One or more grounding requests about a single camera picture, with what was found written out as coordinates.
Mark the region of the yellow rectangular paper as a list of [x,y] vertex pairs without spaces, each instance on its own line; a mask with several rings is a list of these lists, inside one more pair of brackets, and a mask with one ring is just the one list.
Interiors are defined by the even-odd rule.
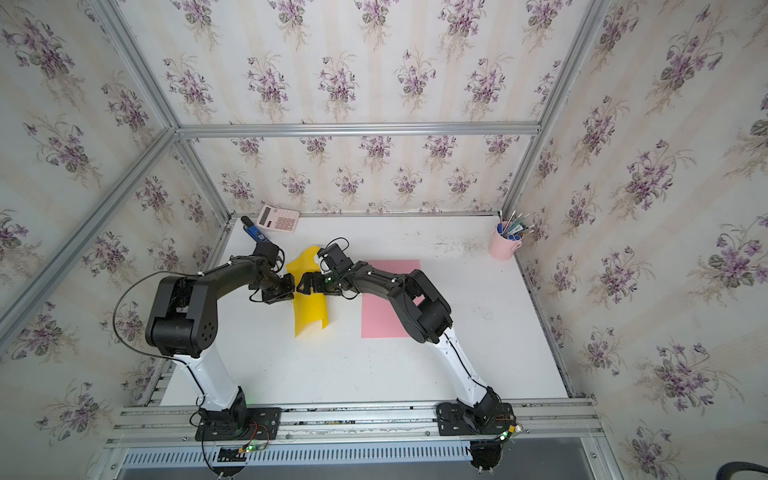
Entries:
[[294,333],[296,337],[298,337],[312,323],[319,322],[322,329],[326,328],[329,323],[325,295],[312,293],[311,295],[306,296],[296,292],[296,285],[304,273],[321,272],[316,263],[316,254],[319,249],[319,246],[311,246],[307,248],[286,267],[287,272],[291,273],[295,280],[295,293],[292,305],[294,310]]

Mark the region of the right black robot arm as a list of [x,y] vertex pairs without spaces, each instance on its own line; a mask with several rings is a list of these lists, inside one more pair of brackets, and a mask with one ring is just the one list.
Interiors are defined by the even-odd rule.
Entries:
[[434,348],[445,365],[456,405],[469,428],[478,432],[491,422],[501,398],[473,367],[453,328],[450,305],[421,270],[398,274],[367,262],[348,261],[332,267],[329,258],[323,264],[321,272],[302,275],[298,293],[342,296],[352,292],[387,300],[406,333]]

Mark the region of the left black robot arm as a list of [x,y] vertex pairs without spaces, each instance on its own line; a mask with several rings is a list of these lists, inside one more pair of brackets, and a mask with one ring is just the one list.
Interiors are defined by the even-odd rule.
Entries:
[[170,274],[157,286],[145,339],[163,357],[180,363],[199,389],[207,416],[234,419],[247,410],[243,390],[232,379],[216,348],[218,301],[252,286],[270,302],[293,297],[292,278],[280,276],[280,250],[232,256],[223,265],[194,275]]

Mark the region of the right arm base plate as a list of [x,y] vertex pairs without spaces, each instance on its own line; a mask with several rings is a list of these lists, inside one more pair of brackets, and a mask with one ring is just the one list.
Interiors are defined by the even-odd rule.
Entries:
[[512,405],[498,400],[469,407],[460,402],[443,402],[435,409],[440,436],[494,435],[515,432],[518,425]]

